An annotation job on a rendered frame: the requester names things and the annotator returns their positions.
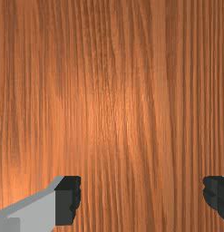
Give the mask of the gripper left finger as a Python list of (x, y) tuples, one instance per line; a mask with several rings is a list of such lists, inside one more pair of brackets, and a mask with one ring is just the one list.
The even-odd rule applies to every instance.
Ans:
[(81, 178), (58, 176), (47, 188), (0, 210), (0, 232), (52, 232), (70, 226), (81, 201)]

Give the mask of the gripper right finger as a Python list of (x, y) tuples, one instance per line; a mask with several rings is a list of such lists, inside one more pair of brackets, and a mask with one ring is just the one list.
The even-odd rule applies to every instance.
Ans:
[(206, 203), (224, 219), (224, 176), (203, 178), (203, 197)]

